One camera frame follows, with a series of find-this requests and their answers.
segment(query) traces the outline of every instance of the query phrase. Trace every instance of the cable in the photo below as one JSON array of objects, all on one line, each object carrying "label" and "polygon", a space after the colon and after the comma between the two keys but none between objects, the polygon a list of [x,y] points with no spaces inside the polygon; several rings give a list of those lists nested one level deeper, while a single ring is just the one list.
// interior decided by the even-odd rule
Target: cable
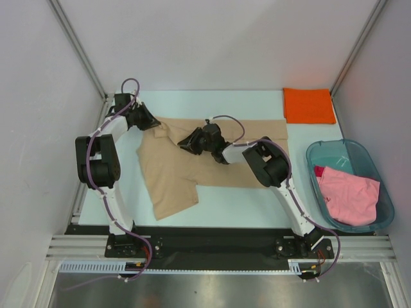
[{"label": "cable", "polygon": [[[86,170],[87,170],[88,180],[89,180],[89,182],[90,182],[91,187],[94,188],[94,189],[96,189],[96,190],[103,196],[104,207],[105,207],[105,210],[107,211],[107,214],[109,215],[110,220],[111,220],[111,221],[115,224],[115,226],[118,227],[121,231],[123,231],[124,233],[126,233],[126,234],[128,234],[128,235],[131,235],[131,236],[134,236],[134,237],[138,238],[139,240],[141,240],[142,242],[144,242],[144,243],[147,245],[147,247],[148,247],[148,252],[149,252],[149,254],[148,254],[148,258],[147,258],[146,264],[145,264],[145,265],[143,266],[143,268],[139,271],[139,273],[135,274],[133,277],[124,278],[124,281],[125,281],[125,282],[133,281],[133,280],[137,279],[137,278],[143,273],[143,271],[148,267],[148,265],[149,265],[150,262],[151,262],[152,254],[153,254],[152,246],[151,246],[150,242],[147,241],[147,239],[145,239],[145,238],[143,238],[142,236],[140,236],[140,235],[138,235],[138,234],[135,234],[135,233],[133,233],[133,232],[130,232],[130,231],[128,231],[127,229],[123,228],[123,227],[117,222],[117,220],[115,219],[115,217],[112,215],[112,213],[111,213],[111,211],[110,211],[109,203],[108,203],[108,201],[107,201],[106,194],[104,193],[104,191],[103,191],[101,188],[99,188],[99,187],[94,183],[94,180],[92,179],[91,169],[90,169],[90,158],[91,158],[91,148],[92,148],[92,144],[93,144],[95,138],[100,134],[101,131],[104,130],[104,128],[105,128],[111,121],[113,121],[115,118],[117,118],[120,114],[122,114],[125,110],[127,110],[129,107],[131,107],[131,106],[136,102],[137,97],[138,97],[139,92],[140,92],[140,83],[138,82],[137,79],[135,79],[135,78],[127,78],[125,81],[123,81],[123,83],[121,84],[121,93],[123,93],[124,84],[125,84],[126,82],[128,82],[128,81],[131,81],[131,80],[137,83],[136,94],[134,95],[134,97],[133,97],[133,99],[131,100],[131,102],[129,102],[126,106],[124,106],[124,108],[121,109],[119,112],[117,112],[116,114],[114,114],[110,119],[107,119],[107,120],[95,131],[95,133],[91,136],[89,145],[88,145],[88,147],[87,147],[86,157],[85,157],[85,166],[86,166]],[[63,290],[63,291],[71,291],[71,290],[74,290],[74,289],[76,289],[76,288],[78,288],[78,287],[86,286],[86,285],[88,285],[88,284],[91,284],[91,283],[96,282],[96,281],[99,281],[99,280],[103,280],[103,279],[106,279],[106,278],[119,278],[119,277],[120,277],[119,275],[118,275],[118,276],[114,276],[114,275],[102,276],[102,277],[98,277],[98,278],[95,278],[95,279],[92,279],[92,280],[88,280],[88,281],[86,281],[86,282],[83,282],[83,283],[81,283],[81,284],[78,284],[78,285],[75,285],[75,286],[72,286],[72,287],[67,287],[67,288],[62,289],[62,290]]]},{"label": "cable", "polygon": [[317,255],[319,256],[319,266],[322,266],[326,262],[326,257],[321,250],[317,252]]},{"label": "cable", "polygon": [[220,117],[228,117],[229,119],[232,119],[232,120],[236,121],[236,122],[241,126],[241,129],[243,130],[243,133],[241,134],[241,136],[239,136],[236,140],[234,140],[234,141],[232,142],[233,144],[236,143],[237,141],[239,141],[241,138],[244,137],[244,135],[245,135],[245,128],[244,128],[244,125],[243,125],[239,120],[237,120],[235,117],[232,117],[231,115],[227,115],[227,114],[216,115],[215,117],[213,117],[213,119],[218,119],[218,118],[220,118]]},{"label": "cable", "polygon": [[253,144],[256,144],[257,142],[265,142],[268,144],[272,144],[273,146],[279,148],[279,150],[281,151],[281,153],[284,155],[287,164],[289,165],[289,170],[288,170],[288,175],[287,175],[287,179],[286,179],[286,188],[288,190],[288,192],[290,193],[291,198],[293,199],[295,206],[298,208],[298,211],[300,212],[301,216],[304,217],[304,219],[306,221],[308,221],[309,223],[311,223],[312,225],[316,226],[319,229],[322,229],[323,231],[329,232],[331,234],[333,234],[335,236],[335,238],[337,239],[337,253],[335,254],[335,258],[333,263],[331,264],[331,266],[325,271],[323,272],[320,277],[324,276],[326,273],[328,273],[332,268],[334,268],[334,266],[337,264],[338,258],[340,257],[340,253],[341,253],[341,240],[340,237],[338,236],[338,234],[329,228],[326,228],[324,226],[319,225],[318,223],[314,222],[312,219],[310,219],[309,217],[307,217],[306,213],[304,213],[304,211],[302,210],[301,206],[299,205],[297,198],[294,195],[294,192],[292,191],[292,189],[290,188],[290,179],[291,179],[291,175],[292,175],[292,167],[291,167],[291,161],[290,158],[288,157],[287,153],[282,149],[282,147],[280,147],[278,144],[276,144],[275,142],[271,141],[271,140],[267,140],[267,139],[258,139],[252,142],[248,142],[248,143],[243,143],[243,144],[234,144],[234,146],[251,146]]},{"label": "cable", "polygon": [[150,256],[150,252],[148,252],[147,247],[144,246],[144,247],[142,248],[142,251],[144,251],[144,253],[146,254],[146,259],[148,259],[148,257]]}]

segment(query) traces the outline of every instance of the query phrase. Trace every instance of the table surface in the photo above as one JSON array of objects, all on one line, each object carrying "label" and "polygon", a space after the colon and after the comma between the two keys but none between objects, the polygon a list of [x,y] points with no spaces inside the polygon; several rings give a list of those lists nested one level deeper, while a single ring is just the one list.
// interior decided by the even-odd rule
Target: table surface
[{"label": "table surface", "polygon": [[[282,91],[142,91],[140,98],[154,116],[205,119],[229,114],[237,119],[284,119]],[[296,189],[312,218],[321,216],[311,187],[306,150],[316,141],[342,138],[338,124],[287,124],[288,147]],[[285,211],[268,189],[197,186],[199,203],[157,221],[141,173],[137,149],[143,137],[136,127],[117,142],[119,186],[136,225],[167,227],[290,228]],[[80,225],[108,225],[98,197],[87,191]]]},{"label": "table surface", "polygon": [[320,283],[297,275],[141,275],[132,283],[105,279],[70,292],[64,288],[106,274],[59,273],[49,308],[119,307],[394,307],[379,263],[338,263]]}]

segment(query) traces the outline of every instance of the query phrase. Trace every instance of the white table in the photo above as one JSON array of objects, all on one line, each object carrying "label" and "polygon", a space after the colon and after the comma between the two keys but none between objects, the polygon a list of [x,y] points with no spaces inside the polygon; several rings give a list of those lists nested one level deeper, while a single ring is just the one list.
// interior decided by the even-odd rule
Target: white table
[{"label": "white table", "polygon": [[[282,91],[145,91],[140,98],[154,116],[205,119],[229,114],[237,119],[284,119]],[[297,191],[312,218],[322,218],[311,188],[306,150],[315,141],[338,140],[338,124],[288,124],[288,147]],[[127,208],[137,225],[168,227],[289,228],[290,222],[268,189],[197,186],[199,203],[156,221],[136,153],[142,132],[131,128],[118,140],[121,164],[119,181]],[[80,225],[108,225],[99,199],[87,191]]]}]

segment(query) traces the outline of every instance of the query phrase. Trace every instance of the metal floor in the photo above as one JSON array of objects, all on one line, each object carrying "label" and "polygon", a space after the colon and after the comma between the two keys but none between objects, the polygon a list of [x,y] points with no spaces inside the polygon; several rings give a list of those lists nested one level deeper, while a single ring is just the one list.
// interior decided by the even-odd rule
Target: metal floor
[{"label": "metal floor", "polygon": [[319,283],[275,275],[143,275],[125,284],[96,274],[59,274],[49,308],[392,307],[379,263],[337,264]]}]

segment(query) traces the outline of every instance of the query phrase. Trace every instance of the beige shirt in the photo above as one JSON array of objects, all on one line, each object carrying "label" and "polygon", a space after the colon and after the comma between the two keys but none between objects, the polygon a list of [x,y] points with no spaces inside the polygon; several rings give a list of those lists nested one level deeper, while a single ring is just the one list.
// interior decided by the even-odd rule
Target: beige shirt
[{"label": "beige shirt", "polygon": [[[210,152],[194,155],[177,146],[196,127],[203,127],[204,120],[160,117],[158,120],[161,125],[143,133],[137,151],[157,220],[197,204],[196,185],[264,188],[248,164],[219,164]],[[217,120],[215,123],[226,141],[232,142],[242,133],[235,121]],[[288,152],[285,120],[244,120],[241,123],[245,127],[245,136],[238,142],[268,136]]]}]

